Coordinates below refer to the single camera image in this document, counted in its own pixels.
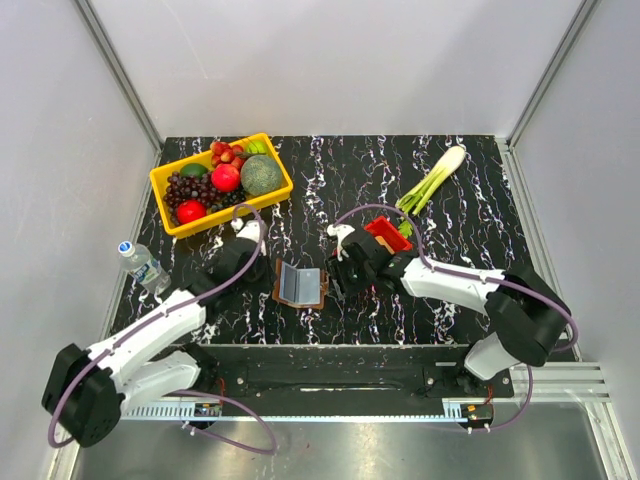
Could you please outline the red plastic card box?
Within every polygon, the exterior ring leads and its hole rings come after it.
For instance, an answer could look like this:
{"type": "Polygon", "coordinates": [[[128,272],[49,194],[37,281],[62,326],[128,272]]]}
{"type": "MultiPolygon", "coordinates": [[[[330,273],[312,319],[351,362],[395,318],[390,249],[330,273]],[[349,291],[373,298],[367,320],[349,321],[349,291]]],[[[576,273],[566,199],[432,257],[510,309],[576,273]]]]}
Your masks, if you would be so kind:
{"type": "Polygon", "coordinates": [[[376,236],[383,237],[395,249],[395,254],[409,252],[413,249],[412,243],[385,216],[378,216],[365,225],[364,230],[370,233],[374,239],[376,236]]]}

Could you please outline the grey silver credit card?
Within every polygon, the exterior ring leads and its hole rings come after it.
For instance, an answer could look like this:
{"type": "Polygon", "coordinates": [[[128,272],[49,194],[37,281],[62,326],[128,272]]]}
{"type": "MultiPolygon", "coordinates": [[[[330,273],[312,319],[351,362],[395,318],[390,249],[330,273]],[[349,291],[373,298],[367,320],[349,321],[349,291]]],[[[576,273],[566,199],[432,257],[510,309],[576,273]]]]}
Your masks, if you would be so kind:
{"type": "Polygon", "coordinates": [[[300,269],[298,271],[297,302],[301,305],[320,303],[321,271],[318,268],[300,269]]]}

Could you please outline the brown leather card holder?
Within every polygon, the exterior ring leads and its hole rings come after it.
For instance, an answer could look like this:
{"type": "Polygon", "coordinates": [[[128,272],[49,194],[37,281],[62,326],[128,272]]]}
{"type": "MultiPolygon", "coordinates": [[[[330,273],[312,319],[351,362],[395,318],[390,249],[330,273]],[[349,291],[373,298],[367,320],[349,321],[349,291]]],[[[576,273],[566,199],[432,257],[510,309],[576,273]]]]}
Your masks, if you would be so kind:
{"type": "Polygon", "coordinates": [[[329,277],[320,268],[296,268],[276,261],[276,282],[272,299],[295,309],[322,309],[329,289],[329,277]]]}

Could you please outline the light blue credit card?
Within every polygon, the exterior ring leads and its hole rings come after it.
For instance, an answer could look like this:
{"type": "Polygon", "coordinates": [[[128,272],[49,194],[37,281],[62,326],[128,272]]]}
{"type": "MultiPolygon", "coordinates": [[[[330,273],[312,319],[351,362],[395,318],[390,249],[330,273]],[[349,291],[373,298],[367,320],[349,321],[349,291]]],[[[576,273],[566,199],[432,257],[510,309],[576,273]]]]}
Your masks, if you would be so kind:
{"type": "Polygon", "coordinates": [[[295,303],[297,301],[298,290],[298,270],[287,264],[281,263],[280,278],[279,278],[279,298],[289,303],[295,303]]]}

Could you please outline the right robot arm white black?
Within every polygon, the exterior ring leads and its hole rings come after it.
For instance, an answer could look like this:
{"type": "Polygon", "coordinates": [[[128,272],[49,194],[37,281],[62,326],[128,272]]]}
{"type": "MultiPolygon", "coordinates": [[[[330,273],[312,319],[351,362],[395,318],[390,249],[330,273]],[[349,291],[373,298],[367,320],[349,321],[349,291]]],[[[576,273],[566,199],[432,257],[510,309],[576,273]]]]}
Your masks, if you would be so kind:
{"type": "Polygon", "coordinates": [[[519,363],[543,366],[568,324],[568,307],[530,266],[479,270],[424,260],[411,251],[391,253],[370,232],[348,225],[331,225],[328,235],[337,240],[327,268],[339,295],[353,296],[374,285],[489,318],[494,331],[470,347],[454,373],[466,395],[480,394],[496,374],[519,363]]]}

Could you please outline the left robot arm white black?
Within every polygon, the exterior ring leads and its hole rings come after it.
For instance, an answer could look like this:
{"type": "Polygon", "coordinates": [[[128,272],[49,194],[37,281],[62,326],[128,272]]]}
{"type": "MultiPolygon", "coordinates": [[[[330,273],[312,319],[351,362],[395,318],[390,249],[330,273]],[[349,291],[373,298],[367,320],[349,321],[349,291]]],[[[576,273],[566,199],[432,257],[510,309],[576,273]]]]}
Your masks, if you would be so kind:
{"type": "Polygon", "coordinates": [[[196,343],[161,353],[227,310],[234,291],[264,274],[266,247],[251,221],[224,243],[217,263],[166,294],[163,302],[124,330],[85,349],[56,356],[42,398],[50,413],[48,441],[62,447],[62,427],[82,447],[103,440],[121,417],[171,394],[209,394],[219,384],[218,363],[196,343]]]}

